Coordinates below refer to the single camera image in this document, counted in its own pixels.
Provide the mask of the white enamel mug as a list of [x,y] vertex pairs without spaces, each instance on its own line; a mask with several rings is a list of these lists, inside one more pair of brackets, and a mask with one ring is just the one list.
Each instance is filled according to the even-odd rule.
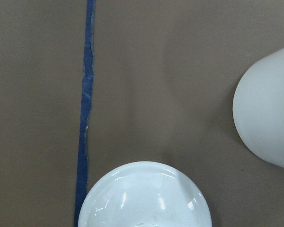
[[232,112],[246,147],[260,159],[284,168],[284,48],[244,73]]

